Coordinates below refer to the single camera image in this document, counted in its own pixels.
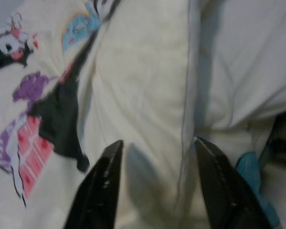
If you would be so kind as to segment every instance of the teal object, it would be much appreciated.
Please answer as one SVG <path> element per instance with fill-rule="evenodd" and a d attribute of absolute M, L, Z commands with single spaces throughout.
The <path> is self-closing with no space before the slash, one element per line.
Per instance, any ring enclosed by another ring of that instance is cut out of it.
<path fill-rule="evenodd" d="M 62 49 L 64 52 L 72 45 L 90 37 L 101 25 L 100 19 L 93 15 L 91 5 L 86 3 L 85 6 L 89 16 L 84 14 L 76 15 L 69 22 L 68 28 L 62 35 Z"/>
<path fill-rule="evenodd" d="M 237 163 L 236 170 L 252 189 L 271 226 L 278 226 L 280 221 L 276 214 L 276 210 L 260 193 L 262 185 L 261 170 L 255 153 L 246 153 L 243 155 Z"/>

